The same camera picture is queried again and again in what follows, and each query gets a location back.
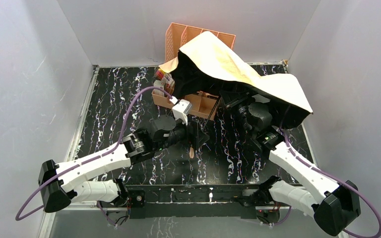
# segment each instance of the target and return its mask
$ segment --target metal frame edge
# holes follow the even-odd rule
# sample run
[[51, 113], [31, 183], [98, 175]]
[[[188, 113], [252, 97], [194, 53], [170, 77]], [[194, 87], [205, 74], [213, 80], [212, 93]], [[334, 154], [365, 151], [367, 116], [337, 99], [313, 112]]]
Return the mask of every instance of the metal frame edge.
[[[65, 161], [71, 161], [75, 158], [75, 153], [77, 149], [77, 145], [79, 142], [79, 139], [81, 138], [81, 133], [84, 127], [85, 118], [87, 116], [86, 111], [88, 109], [88, 106], [91, 102], [91, 96], [93, 95], [94, 85], [96, 84], [98, 71], [100, 67], [95, 65], [93, 69], [93, 76], [91, 77], [90, 84], [88, 86], [88, 91], [85, 96], [84, 104], [82, 105], [78, 122], [76, 125], [76, 130], [74, 132], [74, 135], [72, 137], [71, 144], [69, 145], [69, 150], [66, 156]], [[40, 225], [39, 233], [37, 235], [38, 238], [49, 238], [50, 233], [52, 231], [53, 223], [55, 221], [55, 215], [56, 213], [44, 213], [42, 223]]]

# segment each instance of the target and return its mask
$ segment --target black marble table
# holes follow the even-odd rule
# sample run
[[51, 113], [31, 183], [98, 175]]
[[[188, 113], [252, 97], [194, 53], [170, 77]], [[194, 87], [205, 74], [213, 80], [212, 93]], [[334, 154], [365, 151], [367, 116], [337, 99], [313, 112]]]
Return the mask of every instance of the black marble table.
[[[285, 73], [283, 65], [253, 65], [260, 75]], [[123, 116], [135, 94], [152, 85], [155, 67], [101, 68], [85, 119], [76, 157], [81, 158], [115, 143]], [[144, 93], [127, 119], [125, 134], [137, 129], [169, 109], [153, 104], [151, 93]], [[190, 116], [205, 122], [205, 119]], [[152, 160], [111, 171], [96, 180], [122, 178], [127, 185], [158, 184], [247, 184], [261, 183], [270, 176], [287, 182], [294, 179], [282, 168], [261, 158], [235, 126], [233, 117], [219, 108], [214, 121], [207, 125], [210, 140], [189, 157], [189, 147], [176, 144], [156, 153]], [[290, 131], [292, 145], [312, 160], [299, 126]]]

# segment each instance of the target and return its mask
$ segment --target purple cable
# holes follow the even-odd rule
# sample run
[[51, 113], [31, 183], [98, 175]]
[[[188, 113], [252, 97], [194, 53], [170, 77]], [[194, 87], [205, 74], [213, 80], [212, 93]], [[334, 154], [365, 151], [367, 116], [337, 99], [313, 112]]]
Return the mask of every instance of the purple cable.
[[[284, 113], [284, 117], [285, 115], [287, 114], [288, 110], [290, 109], [290, 105], [288, 106], [287, 110], [285, 111]], [[282, 124], [283, 124], [283, 121], [284, 121], [284, 117], [283, 117], [283, 120], [281, 121], [281, 124], [280, 124], [280, 131], [281, 133], [283, 133], [284, 135], [284, 138], [285, 138], [285, 144], [287, 145], [290, 153], [298, 160], [300, 161], [303, 165], [307, 166], [307, 167], [311, 167], [311, 165], [309, 163], [307, 163], [306, 161], [302, 160], [299, 156], [296, 155], [296, 152], [293, 150], [293, 148], [291, 147], [290, 145], [290, 140], [288, 138], [288, 134], [282, 130]], [[344, 229], [344, 232], [349, 234], [350, 236], [353, 236], [353, 237], [356, 237], [356, 238], [379, 238], [381, 237], [381, 216], [378, 212], [378, 210], [376, 209], [376, 207], [373, 206], [373, 204], [371, 203], [371, 201], [369, 201], [365, 195], [361, 194], [359, 191], [357, 191], [355, 188], [353, 188], [352, 186], [350, 186], [349, 184], [347, 184], [346, 182], [338, 179], [337, 177], [333, 176], [333, 175], [330, 175], [328, 174], [327, 172], [324, 172], [318, 168], [315, 168], [315, 167], [312, 167], [312, 170], [323, 175], [323, 176], [326, 176], [330, 179], [333, 179], [335, 181], [337, 181], [339, 184], [343, 185], [344, 187], [348, 188], [349, 190], [353, 191], [356, 195], [358, 195], [369, 207], [370, 209], [373, 211], [373, 213], [375, 214], [376, 218], [378, 219], [378, 223], [379, 223], [379, 230], [378, 230], [378, 233], [376, 233], [376, 235], [374, 236], [371, 236], [371, 237], [364, 237], [364, 236], [361, 236], [361, 235], [357, 235], [357, 234], [354, 234], [346, 229]]]
[[288, 207], [288, 212], [285, 215], [285, 217], [283, 218], [283, 220], [281, 220], [281, 221], [279, 221], [277, 223], [274, 223], [274, 226], [283, 224], [285, 222], [285, 220], [290, 216], [290, 212], [291, 212], [291, 206]]
[[[126, 128], [126, 121], [127, 121], [127, 118], [129, 117], [129, 114], [130, 114], [130, 112], [131, 112], [131, 110], [132, 110], [133, 105], [135, 104], [135, 102], [138, 100], [138, 98], [139, 98], [144, 92], [146, 92], [146, 91], [148, 91], [148, 90], [151, 90], [151, 89], [160, 90], [160, 91], [162, 91], [163, 93], [165, 93], [169, 98], [172, 98], [172, 95], [170, 95], [170, 94], [169, 94], [168, 92], [166, 92], [164, 89], [157, 88], [157, 87], [154, 87], [154, 86], [146, 87], [146, 88], [142, 89], [141, 91], [139, 91], [139, 92], [135, 95], [135, 97], [133, 98], [131, 104], [129, 105], [129, 107], [128, 107], [127, 111], [126, 111], [125, 118], [124, 118], [124, 121], [123, 121], [123, 123], [122, 123], [121, 134], [120, 134], [120, 136], [119, 136], [118, 143], [116, 144], [116, 146], [113, 147], [113, 149], [111, 149], [111, 150], [109, 150], [109, 151], [103, 153], [102, 156], [98, 155], [98, 156], [95, 156], [95, 157], [93, 157], [93, 158], [91, 158], [91, 159], [89, 159], [89, 160], [86, 160], [86, 161], [82, 162], [81, 165], [85, 165], [85, 164], [90, 163], [90, 162], [92, 162], [92, 161], [94, 161], [94, 160], [97, 160], [97, 159], [99, 159], [99, 158], [101, 158], [101, 157], [103, 157], [103, 156], [106, 156], [106, 155], [112, 153], [113, 151], [115, 151], [115, 150], [117, 149], [117, 147], [122, 143], [122, 138], [123, 138], [123, 135], [124, 135], [124, 133], [125, 133], [125, 128]], [[24, 218], [30, 216], [31, 214], [37, 212], [37, 211], [40, 210], [40, 209], [42, 209], [42, 208], [44, 207], [44, 205], [41, 205], [41, 206], [39, 206], [38, 208], [32, 210], [31, 212], [29, 212], [29, 213], [27, 213], [27, 214], [21, 216], [21, 213], [24, 211], [25, 207], [30, 203], [30, 201], [33, 199], [33, 197], [36, 196], [36, 195], [37, 195], [37, 194], [38, 194], [44, 187], [46, 187], [48, 184], [50, 184], [51, 182], [53, 182], [54, 180], [56, 180], [56, 179], [59, 178], [60, 176], [62, 176], [62, 175], [64, 175], [64, 174], [66, 174], [66, 173], [68, 173], [68, 172], [70, 172], [70, 171], [72, 171], [72, 170], [78, 168], [79, 166], [80, 166], [79, 164], [76, 164], [76, 165], [74, 165], [74, 166], [72, 166], [72, 167], [70, 167], [70, 168], [68, 168], [68, 169], [66, 169], [66, 170], [64, 170], [64, 171], [62, 171], [62, 172], [60, 172], [59, 174], [57, 174], [57, 175], [51, 177], [49, 180], [47, 180], [47, 181], [44, 182], [42, 185], [40, 185], [40, 186], [39, 186], [39, 187], [38, 187], [38, 188], [37, 188], [37, 189], [36, 189], [36, 190], [35, 190], [35, 191], [34, 191], [28, 198], [27, 198], [27, 200], [26, 200], [26, 201], [24, 202], [24, 204], [21, 206], [21, 208], [19, 209], [19, 211], [18, 211], [17, 214], [15, 215], [15, 220], [16, 220], [16, 221], [21, 221], [22, 219], [24, 219]], [[104, 213], [104, 215], [106, 216], [106, 218], [107, 218], [109, 221], [113, 222], [113, 221], [106, 215], [106, 213]]]

